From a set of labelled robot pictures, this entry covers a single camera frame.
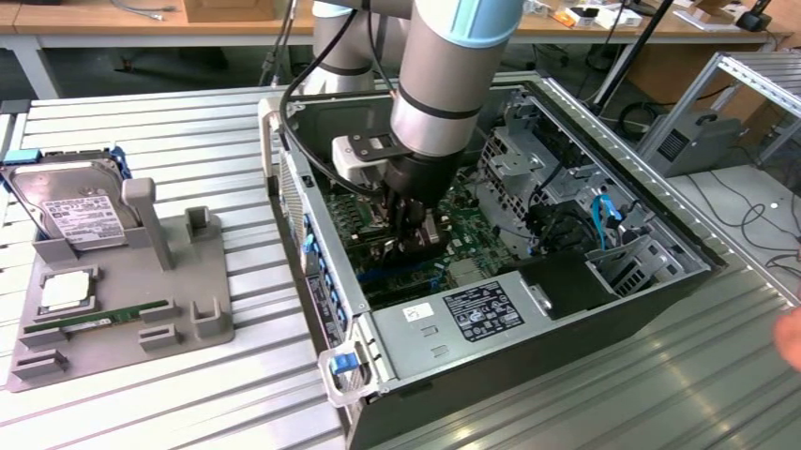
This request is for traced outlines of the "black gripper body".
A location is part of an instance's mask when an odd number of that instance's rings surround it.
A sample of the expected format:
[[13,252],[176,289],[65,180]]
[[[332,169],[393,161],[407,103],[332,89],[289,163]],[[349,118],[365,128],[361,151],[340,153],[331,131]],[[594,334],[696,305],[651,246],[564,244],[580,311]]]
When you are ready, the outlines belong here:
[[443,157],[411,152],[388,160],[384,183],[403,199],[435,207],[451,188],[464,151]]

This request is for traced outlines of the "bare person hand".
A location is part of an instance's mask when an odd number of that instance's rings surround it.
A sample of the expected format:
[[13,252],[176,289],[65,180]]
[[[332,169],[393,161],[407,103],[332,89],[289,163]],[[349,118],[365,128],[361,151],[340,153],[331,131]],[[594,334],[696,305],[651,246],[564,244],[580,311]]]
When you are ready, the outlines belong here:
[[776,318],[772,327],[772,343],[784,362],[801,371],[801,310],[792,308]]

